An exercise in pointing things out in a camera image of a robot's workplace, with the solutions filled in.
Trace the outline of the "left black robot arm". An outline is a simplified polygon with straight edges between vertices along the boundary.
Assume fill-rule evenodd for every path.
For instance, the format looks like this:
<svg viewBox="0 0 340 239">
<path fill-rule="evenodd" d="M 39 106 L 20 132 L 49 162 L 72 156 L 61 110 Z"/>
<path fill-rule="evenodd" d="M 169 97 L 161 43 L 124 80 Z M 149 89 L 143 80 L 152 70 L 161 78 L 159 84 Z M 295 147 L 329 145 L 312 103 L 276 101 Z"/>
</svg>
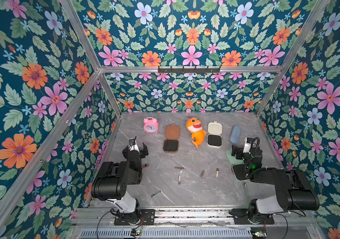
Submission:
<svg viewBox="0 0 340 239">
<path fill-rule="evenodd" d="M 123 151 L 126 159 L 119 163 L 104 162 L 91 186 L 92 198 L 113 205 L 109 213 L 130 225 L 143 223 L 139 201 L 127 192 L 128 185 L 139 185 L 142 181 L 142 159 L 149 155 L 145 144 L 140 148 L 135 139 Z"/>
</svg>

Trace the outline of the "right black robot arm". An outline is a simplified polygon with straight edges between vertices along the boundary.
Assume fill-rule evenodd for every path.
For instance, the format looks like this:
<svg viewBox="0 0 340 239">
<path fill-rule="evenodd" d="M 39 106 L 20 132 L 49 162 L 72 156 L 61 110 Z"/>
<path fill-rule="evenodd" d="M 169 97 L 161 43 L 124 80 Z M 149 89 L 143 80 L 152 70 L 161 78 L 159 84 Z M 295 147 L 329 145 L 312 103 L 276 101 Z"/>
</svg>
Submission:
<svg viewBox="0 0 340 239">
<path fill-rule="evenodd" d="M 303 215 L 319 209 L 318 196 L 304 172 L 263 166 L 258 137 L 245 139 L 243 147 L 232 145 L 231 155 L 237 160 L 232 165 L 237 180 L 272 185 L 275 189 L 272 196 L 251 200 L 246 210 L 232 209 L 230 215 L 236 224 L 273 224 L 275 214 L 294 211 Z"/>
</svg>

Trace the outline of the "green clipper case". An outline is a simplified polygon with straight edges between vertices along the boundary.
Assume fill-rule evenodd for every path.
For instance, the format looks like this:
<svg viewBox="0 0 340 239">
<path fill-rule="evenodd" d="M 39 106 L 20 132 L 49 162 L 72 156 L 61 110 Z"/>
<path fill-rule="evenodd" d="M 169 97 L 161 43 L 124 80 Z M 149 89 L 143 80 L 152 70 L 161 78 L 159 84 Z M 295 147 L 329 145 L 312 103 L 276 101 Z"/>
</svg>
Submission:
<svg viewBox="0 0 340 239">
<path fill-rule="evenodd" d="M 237 180 L 247 180 L 247 173 L 245 170 L 246 159 L 243 149 L 234 147 L 226 151 L 226 156 L 229 163 L 231 164 L 232 173 L 236 176 Z"/>
</svg>

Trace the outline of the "dark nail tool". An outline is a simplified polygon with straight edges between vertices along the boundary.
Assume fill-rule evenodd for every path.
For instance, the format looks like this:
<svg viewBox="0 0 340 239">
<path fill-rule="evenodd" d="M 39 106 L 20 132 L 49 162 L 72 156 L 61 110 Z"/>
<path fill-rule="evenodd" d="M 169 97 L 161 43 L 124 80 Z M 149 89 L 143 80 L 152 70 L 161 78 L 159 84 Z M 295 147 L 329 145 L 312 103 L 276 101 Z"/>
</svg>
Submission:
<svg viewBox="0 0 340 239">
<path fill-rule="evenodd" d="M 152 198 L 158 196 L 159 194 L 161 194 L 162 192 L 159 190 L 157 192 L 155 192 L 154 194 L 151 195 Z"/>
</svg>

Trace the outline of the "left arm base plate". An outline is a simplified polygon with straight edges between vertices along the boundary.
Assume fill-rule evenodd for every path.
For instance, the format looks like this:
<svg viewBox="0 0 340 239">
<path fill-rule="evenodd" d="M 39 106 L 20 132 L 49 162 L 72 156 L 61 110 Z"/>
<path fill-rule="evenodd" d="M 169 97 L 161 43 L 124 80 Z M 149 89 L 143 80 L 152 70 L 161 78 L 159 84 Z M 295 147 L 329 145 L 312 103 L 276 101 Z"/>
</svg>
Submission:
<svg viewBox="0 0 340 239">
<path fill-rule="evenodd" d="M 154 209 L 140 209 L 133 213 L 117 213 L 115 226 L 152 226 L 156 211 Z"/>
</svg>

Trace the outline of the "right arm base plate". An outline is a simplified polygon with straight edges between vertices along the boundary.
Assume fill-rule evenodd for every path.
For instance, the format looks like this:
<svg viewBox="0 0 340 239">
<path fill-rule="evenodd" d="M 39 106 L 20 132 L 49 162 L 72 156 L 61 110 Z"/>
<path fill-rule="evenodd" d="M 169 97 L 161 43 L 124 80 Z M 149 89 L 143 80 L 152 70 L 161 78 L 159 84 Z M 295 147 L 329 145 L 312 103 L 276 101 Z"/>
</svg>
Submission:
<svg viewBox="0 0 340 239">
<path fill-rule="evenodd" d="M 236 225 L 274 225 L 271 214 L 260 214 L 256 210 L 232 209 L 229 214 L 233 216 Z"/>
</svg>

